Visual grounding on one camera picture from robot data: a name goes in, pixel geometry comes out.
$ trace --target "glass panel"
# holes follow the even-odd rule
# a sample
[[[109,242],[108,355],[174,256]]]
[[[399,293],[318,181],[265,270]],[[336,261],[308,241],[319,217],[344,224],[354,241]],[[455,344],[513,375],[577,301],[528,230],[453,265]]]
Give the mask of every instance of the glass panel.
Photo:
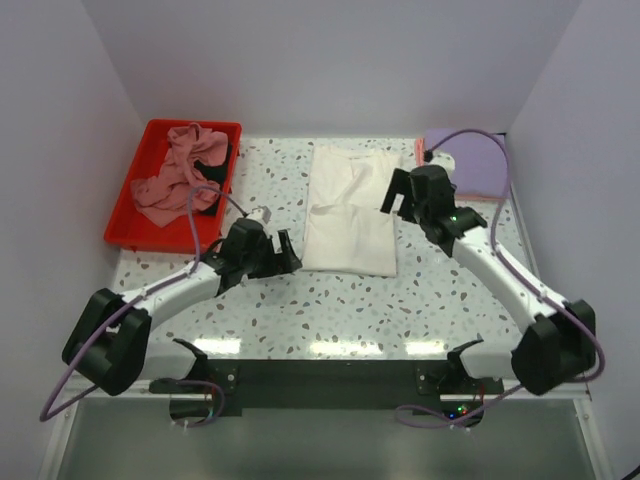
[[[468,434],[343,410],[246,410],[184,434],[167,409],[159,398],[82,401],[60,478],[594,478],[572,401],[505,401]]]

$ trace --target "red tray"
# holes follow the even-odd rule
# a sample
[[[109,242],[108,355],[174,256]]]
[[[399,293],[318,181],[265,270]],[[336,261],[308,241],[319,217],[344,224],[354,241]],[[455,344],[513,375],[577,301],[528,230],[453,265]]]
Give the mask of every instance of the red tray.
[[[180,127],[193,123],[189,120],[153,119],[147,124],[138,150],[133,158],[129,173],[124,181],[111,219],[104,232],[107,243],[118,245],[129,250],[146,250],[167,253],[194,253],[195,245],[189,229],[189,220],[184,215],[164,228],[157,227],[147,217],[139,213],[131,195],[131,180],[148,178],[157,175],[169,148],[167,132],[172,127]],[[239,123],[197,122],[204,128],[212,128],[224,132],[233,146],[229,158],[227,179],[222,186],[226,193],[231,191],[233,169],[238,156],[242,126]],[[208,247],[220,236],[220,227],[226,209],[226,198],[220,199],[218,213],[215,216],[196,215],[200,244]]]

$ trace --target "terrazzo table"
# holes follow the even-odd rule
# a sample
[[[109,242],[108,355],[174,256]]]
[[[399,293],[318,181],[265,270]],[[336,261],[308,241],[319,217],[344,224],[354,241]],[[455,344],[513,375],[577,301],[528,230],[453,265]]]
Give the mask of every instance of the terrazzo table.
[[[415,165],[413,139],[243,138],[233,196],[247,210],[267,205],[273,230],[289,229],[299,256],[314,145],[381,148],[400,153],[404,168]],[[459,204],[487,220],[495,208],[488,202]],[[228,207],[223,235],[237,217]],[[444,358],[479,336],[515,346],[516,325],[471,272],[427,242],[416,225],[396,218],[396,234],[397,278],[298,271],[249,280],[165,322],[150,341],[183,338],[212,358],[242,359]],[[528,265],[510,203],[498,238]],[[189,259],[123,250],[113,288],[146,285]]]

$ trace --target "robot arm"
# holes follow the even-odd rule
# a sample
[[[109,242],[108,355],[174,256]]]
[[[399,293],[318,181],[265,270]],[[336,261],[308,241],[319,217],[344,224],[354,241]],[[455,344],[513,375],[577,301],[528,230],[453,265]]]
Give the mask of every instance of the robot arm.
[[[64,347],[63,361],[70,364],[107,318],[141,297],[91,345],[76,370],[109,395],[122,393],[138,379],[188,377],[204,354],[184,341],[148,344],[149,334],[185,308],[226,292],[245,276],[265,278],[299,269],[302,264],[286,230],[278,232],[281,251],[275,252],[266,229],[269,216],[263,207],[236,220],[219,252],[210,249],[158,282],[120,294],[106,288],[93,294]]]
[[[448,355],[449,375],[465,378],[517,379],[531,393],[543,395],[595,364],[595,347],[564,316],[523,285],[496,256],[484,219],[469,207],[456,207],[454,187],[446,171],[425,165],[411,173],[394,172],[381,211],[389,213],[396,195],[403,195],[398,214],[417,223],[427,239],[473,272],[505,306],[522,338],[511,345],[474,341]],[[500,244],[495,247],[519,276],[573,313],[592,333],[595,314],[584,301],[570,303],[554,292]]]

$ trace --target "white cloth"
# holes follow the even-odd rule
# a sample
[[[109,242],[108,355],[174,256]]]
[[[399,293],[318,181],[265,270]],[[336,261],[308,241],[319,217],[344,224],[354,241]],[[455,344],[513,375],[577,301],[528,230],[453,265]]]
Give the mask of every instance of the white cloth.
[[[316,147],[302,258],[305,270],[396,276],[393,217],[380,213],[400,156]]]

